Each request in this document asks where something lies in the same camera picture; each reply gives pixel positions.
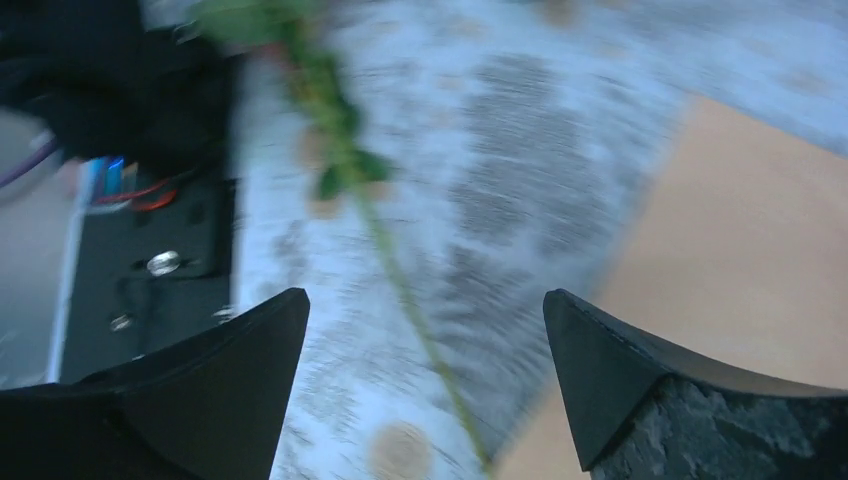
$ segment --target green plant stem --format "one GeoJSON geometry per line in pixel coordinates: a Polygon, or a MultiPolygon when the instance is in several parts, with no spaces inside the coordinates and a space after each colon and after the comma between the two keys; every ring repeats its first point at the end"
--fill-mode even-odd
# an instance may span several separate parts
{"type": "MultiPolygon", "coordinates": [[[[306,77],[306,81],[303,82],[303,84],[306,85],[307,88],[317,87],[317,89],[323,93],[330,93],[332,91],[330,90],[333,88],[331,85],[332,82],[331,79],[328,78],[329,75],[326,72],[311,73],[310,68],[307,66],[306,68],[301,69],[300,74],[306,77]]],[[[447,362],[444,361],[439,353],[438,346],[432,340],[432,335],[430,333],[430,329],[427,327],[424,314],[421,312],[421,309],[416,302],[415,295],[409,287],[409,281],[397,261],[392,237],[380,222],[379,216],[377,215],[377,209],[374,207],[374,204],[368,198],[368,195],[363,188],[364,179],[362,178],[361,172],[359,172],[354,165],[356,158],[356,145],[353,139],[350,138],[350,135],[345,131],[343,119],[341,118],[340,113],[334,111],[334,109],[328,105],[321,103],[319,100],[321,98],[322,96],[320,95],[308,96],[307,101],[305,102],[307,104],[307,108],[311,111],[314,119],[319,122],[328,133],[328,137],[332,142],[331,147],[333,156],[335,157],[335,163],[338,165],[341,172],[342,183],[348,191],[353,193],[353,196],[356,199],[356,204],[359,207],[359,212],[375,237],[380,261],[389,277],[389,281],[395,287],[395,290],[400,297],[404,313],[410,323],[412,323],[419,340],[424,345],[427,356],[435,366],[436,371],[445,385],[445,389],[448,391],[448,395],[456,409],[460,423],[468,434],[474,453],[480,462],[486,478],[492,479],[494,476],[491,462],[486,455],[485,448],[483,447],[483,441],[477,432],[477,428],[474,426],[471,411],[459,393],[459,387],[457,386],[457,381],[453,371],[450,369],[447,362]]]]}

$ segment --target screw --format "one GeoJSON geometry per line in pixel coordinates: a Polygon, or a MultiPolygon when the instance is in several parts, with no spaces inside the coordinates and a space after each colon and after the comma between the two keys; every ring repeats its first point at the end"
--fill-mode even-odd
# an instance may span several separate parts
{"type": "Polygon", "coordinates": [[[113,332],[120,332],[121,330],[128,328],[130,325],[132,325],[132,317],[129,315],[121,315],[109,322],[109,329],[113,332]]]}
{"type": "Polygon", "coordinates": [[[180,268],[180,255],[171,250],[160,253],[147,262],[147,271],[154,277],[167,275],[180,268]]]}

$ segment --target black cloth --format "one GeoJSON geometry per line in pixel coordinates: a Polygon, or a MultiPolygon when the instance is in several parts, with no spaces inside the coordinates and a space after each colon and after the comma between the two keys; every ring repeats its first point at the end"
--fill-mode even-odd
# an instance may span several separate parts
{"type": "Polygon", "coordinates": [[[215,45],[145,31],[137,0],[0,0],[0,106],[66,152],[155,176],[225,158],[231,95],[215,45]]]}

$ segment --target red wire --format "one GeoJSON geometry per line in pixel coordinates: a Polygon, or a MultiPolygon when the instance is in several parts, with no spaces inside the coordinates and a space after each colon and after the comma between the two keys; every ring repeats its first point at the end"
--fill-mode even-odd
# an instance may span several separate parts
{"type": "Polygon", "coordinates": [[[152,212],[153,210],[158,210],[162,207],[168,206],[175,198],[177,198],[176,189],[163,193],[155,202],[133,205],[133,210],[138,212],[152,212]]]}
{"type": "Polygon", "coordinates": [[[145,188],[143,190],[138,190],[136,192],[119,193],[117,195],[109,195],[109,196],[106,196],[106,197],[100,197],[99,199],[97,199],[97,203],[118,203],[118,202],[125,202],[127,200],[134,200],[136,198],[143,197],[145,195],[149,195],[149,194],[155,192],[156,190],[159,190],[160,188],[167,185],[168,182],[170,182],[170,181],[171,181],[171,179],[167,178],[165,180],[162,180],[161,182],[157,182],[152,187],[148,187],[148,188],[145,188]]]}

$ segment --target wooden board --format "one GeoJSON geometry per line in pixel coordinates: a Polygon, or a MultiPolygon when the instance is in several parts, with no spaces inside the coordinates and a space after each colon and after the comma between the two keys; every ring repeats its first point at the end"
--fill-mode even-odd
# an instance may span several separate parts
{"type": "MultiPolygon", "coordinates": [[[[848,388],[848,160],[697,99],[596,301],[723,362],[848,388]]],[[[552,389],[498,478],[588,479],[567,425],[552,389]]]]}

